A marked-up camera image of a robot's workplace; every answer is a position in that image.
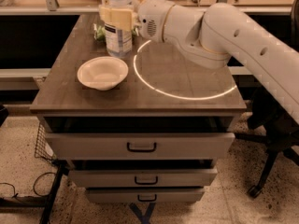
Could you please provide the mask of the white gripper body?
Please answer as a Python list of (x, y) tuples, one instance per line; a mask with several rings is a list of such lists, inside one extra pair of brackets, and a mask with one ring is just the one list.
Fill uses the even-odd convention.
[(167, 0), (146, 0), (137, 11), (140, 21), (139, 33), (155, 42), (164, 41), (164, 24), (175, 4)]

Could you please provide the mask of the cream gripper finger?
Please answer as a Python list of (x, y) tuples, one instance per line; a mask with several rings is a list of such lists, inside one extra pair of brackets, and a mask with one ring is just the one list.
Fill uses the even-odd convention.
[(133, 11), (137, 13), (148, 0), (132, 0)]
[(132, 5), (124, 7), (99, 7), (100, 18), (105, 24), (124, 31), (131, 31), (138, 25), (138, 15)]

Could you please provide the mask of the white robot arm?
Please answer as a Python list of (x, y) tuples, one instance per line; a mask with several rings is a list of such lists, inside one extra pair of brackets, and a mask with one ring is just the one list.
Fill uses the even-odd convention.
[(133, 0), (128, 6), (102, 5), (99, 13), (104, 23), (170, 43), (206, 68), (235, 58), (299, 122), (299, 53), (237, 7), (216, 3), (201, 11), (167, 0)]

